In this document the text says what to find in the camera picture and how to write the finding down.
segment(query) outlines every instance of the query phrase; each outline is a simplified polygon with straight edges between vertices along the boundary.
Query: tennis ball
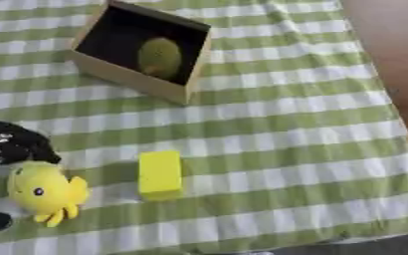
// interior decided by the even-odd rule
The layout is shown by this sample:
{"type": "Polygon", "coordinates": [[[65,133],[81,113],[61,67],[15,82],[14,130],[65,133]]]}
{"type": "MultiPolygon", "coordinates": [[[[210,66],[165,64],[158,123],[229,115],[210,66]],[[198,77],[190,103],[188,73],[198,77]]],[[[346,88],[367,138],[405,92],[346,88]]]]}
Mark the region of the tennis ball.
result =
{"type": "Polygon", "coordinates": [[[166,38],[145,42],[137,54],[139,70],[145,75],[168,80],[179,70],[182,56],[176,43],[166,38]]]}

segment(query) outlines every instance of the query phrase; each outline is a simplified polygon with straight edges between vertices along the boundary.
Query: table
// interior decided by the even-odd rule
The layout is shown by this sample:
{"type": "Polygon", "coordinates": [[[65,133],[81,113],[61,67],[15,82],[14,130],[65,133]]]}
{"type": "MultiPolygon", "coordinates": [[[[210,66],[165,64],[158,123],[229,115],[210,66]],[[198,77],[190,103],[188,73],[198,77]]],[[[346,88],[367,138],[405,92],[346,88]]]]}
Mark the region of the table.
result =
{"type": "Polygon", "coordinates": [[[334,0],[143,5],[211,24],[179,108],[66,59],[99,0],[0,0],[0,120],[47,134],[92,198],[49,229],[6,197],[0,254],[186,254],[408,233],[408,132],[334,0]],[[142,151],[177,149],[185,196],[138,199],[142,151]]]}

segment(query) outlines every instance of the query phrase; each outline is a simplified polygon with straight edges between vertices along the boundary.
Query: yellow sponge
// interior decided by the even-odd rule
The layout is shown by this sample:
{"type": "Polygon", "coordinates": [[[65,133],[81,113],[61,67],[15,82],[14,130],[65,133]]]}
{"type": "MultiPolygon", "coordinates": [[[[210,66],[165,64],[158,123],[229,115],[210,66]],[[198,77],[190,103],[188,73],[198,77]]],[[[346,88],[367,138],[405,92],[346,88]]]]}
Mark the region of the yellow sponge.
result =
{"type": "Polygon", "coordinates": [[[160,201],[182,195],[178,151],[143,152],[139,156],[139,193],[145,200],[160,201]]]}

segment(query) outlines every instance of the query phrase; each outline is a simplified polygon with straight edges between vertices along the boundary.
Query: cardboard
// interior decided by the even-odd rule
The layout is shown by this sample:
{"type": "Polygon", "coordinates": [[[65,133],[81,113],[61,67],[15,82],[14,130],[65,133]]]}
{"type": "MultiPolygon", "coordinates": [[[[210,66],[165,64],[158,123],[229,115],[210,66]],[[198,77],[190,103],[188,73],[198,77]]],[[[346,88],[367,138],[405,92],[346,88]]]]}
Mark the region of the cardboard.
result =
{"type": "Polygon", "coordinates": [[[70,55],[85,73],[186,105],[206,61],[210,41],[207,24],[108,0],[75,37],[70,55]],[[181,49],[182,65],[169,81],[138,71],[137,51],[154,37],[166,37],[181,49]]]}

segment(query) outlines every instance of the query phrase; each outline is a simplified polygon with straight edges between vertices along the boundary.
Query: plush octopus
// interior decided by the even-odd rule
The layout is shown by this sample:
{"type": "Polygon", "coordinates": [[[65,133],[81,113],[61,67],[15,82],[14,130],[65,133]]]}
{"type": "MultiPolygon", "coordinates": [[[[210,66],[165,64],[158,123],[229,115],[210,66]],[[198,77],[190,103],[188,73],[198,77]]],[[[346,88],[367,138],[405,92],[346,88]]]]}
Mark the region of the plush octopus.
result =
{"type": "Polygon", "coordinates": [[[9,197],[35,214],[34,221],[55,227],[63,221],[65,211],[72,219],[88,196],[88,184],[80,177],[68,180],[58,164],[25,161],[12,170],[7,189],[9,197]]]}

